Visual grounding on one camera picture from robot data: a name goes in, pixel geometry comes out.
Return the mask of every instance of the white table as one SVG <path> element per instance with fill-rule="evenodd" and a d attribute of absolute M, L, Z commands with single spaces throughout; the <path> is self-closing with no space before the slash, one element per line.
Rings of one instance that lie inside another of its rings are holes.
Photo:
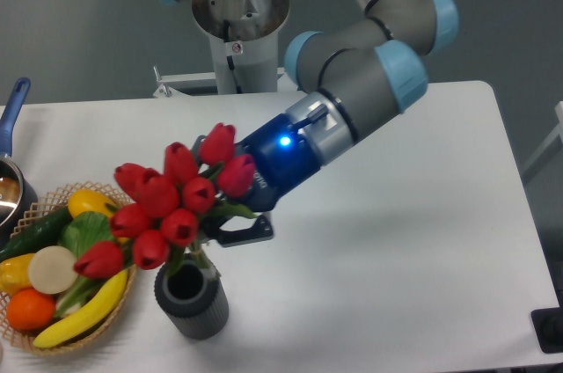
<path fill-rule="evenodd" d="M 296 93 L 24 107 L 14 160 L 39 194 L 125 162 L 161 168 L 219 121 L 238 138 Z M 429 372 L 563 361 L 530 320 L 554 307 L 537 233 L 491 88 L 432 84 L 407 113 L 285 196 L 272 241 L 209 257 L 230 319 L 185 339 L 144 272 L 92 347 L 42 359 L 4 343 L 2 372 Z"/>

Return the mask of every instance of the woven basket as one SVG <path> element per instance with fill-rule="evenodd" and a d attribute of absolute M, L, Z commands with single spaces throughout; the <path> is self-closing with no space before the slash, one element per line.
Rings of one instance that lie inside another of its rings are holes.
<path fill-rule="evenodd" d="M 16 234 L 19 234 L 27 225 L 32 224 L 47 213 L 52 212 L 57 208 L 60 208 L 61 206 L 64 206 L 67 203 L 70 195 L 73 194 L 76 190 L 80 190 L 82 188 L 88 188 L 90 190 L 99 191 L 105 194 L 113 200 L 118 208 L 125 206 L 131 202 L 129 197 L 121 190 L 117 190 L 109 185 L 92 183 L 90 181 L 86 182 L 85 184 L 72 184 L 65 187 L 59 187 L 56 189 L 56 191 L 47 193 L 47 196 L 41 197 L 37 203 L 32 204 L 30 209 L 24 213 L 23 219 L 19 220 L 18 226 L 14 228 L 14 232 L 11 234 L 11 236 L 13 237 Z M 96 330 L 94 330 L 91 334 L 83 337 L 82 339 L 74 340 L 68 343 L 61 344 L 58 347 L 47 349 L 36 348 L 33 346 L 35 335 L 18 332 L 10 326 L 8 320 L 6 319 L 6 307 L 8 305 L 8 302 L 10 301 L 10 296 L 1 292 L 0 334 L 2 334 L 2 337 L 8 340 L 13 347 L 22 348 L 28 353 L 37 355 L 61 355 L 85 347 L 96 340 L 113 323 L 128 297 L 128 294 L 131 290 L 131 285 L 133 284 L 133 280 L 135 279 L 135 275 L 136 268 L 131 267 L 129 269 L 128 283 L 127 287 L 125 288 L 125 292 L 123 293 L 123 297 L 117 304 L 117 307 L 113 309 L 109 316 L 105 320 L 103 320 L 103 322 Z"/>

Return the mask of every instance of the white radish slice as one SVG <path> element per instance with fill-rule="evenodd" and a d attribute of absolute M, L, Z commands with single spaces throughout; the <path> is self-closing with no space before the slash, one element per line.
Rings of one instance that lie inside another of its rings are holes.
<path fill-rule="evenodd" d="M 29 282 L 43 294 L 58 294 L 74 283 L 78 274 L 72 269 L 75 255 L 59 245 L 41 248 L 27 267 Z"/>

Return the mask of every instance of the yellow pepper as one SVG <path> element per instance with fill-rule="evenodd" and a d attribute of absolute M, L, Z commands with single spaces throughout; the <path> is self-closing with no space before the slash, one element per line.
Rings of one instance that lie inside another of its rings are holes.
<path fill-rule="evenodd" d="M 112 217 L 113 211 L 110 208 L 115 208 L 115 203 L 98 191 L 83 188 L 69 197 L 69 212 L 73 218 L 84 212 L 98 212 Z"/>
<path fill-rule="evenodd" d="M 23 254 L 0 263 L 0 291 L 13 296 L 22 289 L 31 288 L 27 267 L 33 255 Z"/>

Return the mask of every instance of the yellow banana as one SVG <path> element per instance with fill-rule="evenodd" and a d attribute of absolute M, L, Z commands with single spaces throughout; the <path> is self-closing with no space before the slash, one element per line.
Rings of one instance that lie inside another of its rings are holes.
<path fill-rule="evenodd" d="M 95 326 L 112 312 L 121 300 L 127 285 L 128 271 L 122 270 L 108 279 L 98 294 L 80 310 L 54 323 L 33 341 L 37 348 L 51 348 L 78 336 Z"/>

